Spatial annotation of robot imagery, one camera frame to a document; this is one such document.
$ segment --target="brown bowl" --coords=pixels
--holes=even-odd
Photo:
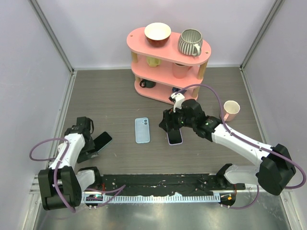
[[[164,23],[151,23],[145,27],[144,33],[149,44],[162,47],[169,40],[172,30]]]

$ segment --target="shelf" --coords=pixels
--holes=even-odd
[[[153,47],[147,42],[144,29],[145,27],[135,29],[127,37],[129,48],[136,54],[176,62],[187,66],[204,64],[211,55],[211,47],[205,40],[203,40],[202,43],[201,55],[194,57],[181,54],[177,48],[180,34],[175,32],[172,32],[168,42],[163,47]]]
[[[157,83],[169,85],[176,88],[184,88],[192,84],[200,84],[202,79],[197,79],[198,66],[193,66],[186,77],[177,79],[172,72],[172,62],[162,61],[157,67],[150,67],[146,62],[145,56],[138,56],[138,62],[131,63],[132,72],[142,79],[155,81]]]
[[[149,97],[149,98],[161,101],[161,102],[173,104],[168,99],[170,95],[173,93],[171,86],[157,83],[153,88],[149,89],[149,88],[142,88],[140,86],[140,83],[138,81],[135,81],[134,87],[135,87],[136,92],[138,92],[138,94],[144,97]],[[196,98],[192,97],[192,90],[187,90],[184,96],[186,100],[187,99],[195,99],[195,100],[197,99],[197,97]]]

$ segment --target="striped mug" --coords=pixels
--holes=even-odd
[[[181,33],[178,41],[179,52],[185,55],[199,56],[201,54],[202,35],[199,31],[188,29]]]

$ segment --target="black smartphone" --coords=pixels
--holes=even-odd
[[[96,152],[102,150],[111,141],[112,137],[107,132],[103,132],[102,134],[100,134],[98,137],[94,139]]]
[[[181,130],[170,130],[167,132],[167,140],[169,145],[179,145],[182,144]]]

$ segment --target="gray floor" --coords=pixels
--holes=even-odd
[[[223,102],[235,100],[241,111],[229,125],[261,140],[239,68],[207,68],[203,83],[219,93]],[[215,173],[224,164],[250,164],[233,151],[199,138],[192,129],[182,128],[183,144],[169,146],[158,127],[162,112],[171,105],[140,96],[134,89],[131,70],[78,71],[64,130],[79,116],[93,119],[93,138],[107,131],[113,138],[100,156],[77,165],[97,166],[101,173]],[[218,116],[218,103],[202,88],[198,102],[208,115]],[[137,144],[134,119],[148,117],[151,141]]]
[[[236,205],[249,204],[255,193],[239,193]],[[35,230],[289,230],[279,196],[260,193],[258,202],[244,210],[218,204],[108,205],[97,210],[40,209]]]
[[[97,137],[107,131],[110,143],[98,158],[76,166],[97,166],[104,173],[215,173],[225,163],[250,164],[231,150],[197,137],[183,128],[184,143],[169,146],[165,132],[158,127],[162,111],[171,105],[138,95],[130,70],[79,71],[66,116],[64,130],[76,118],[94,120]],[[223,102],[235,100],[241,112],[229,125],[245,135],[261,140],[239,68],[208,68],[203,83],[211,85]],[[201,89],[198,102],[208,115],[219,115],[217,100]],[[148,117],[151,142],[136,144],[134,119]],[[255,194],[238,193],[236,206],[249,204]],[[35,229],[91,230],[286,230],[290,229],[279,196],[261,193],[252,207],[227,210],[218,204],[108,205],[71,215],[67,209],[40,210]],[[70,217],[64,220],[54,217]]]

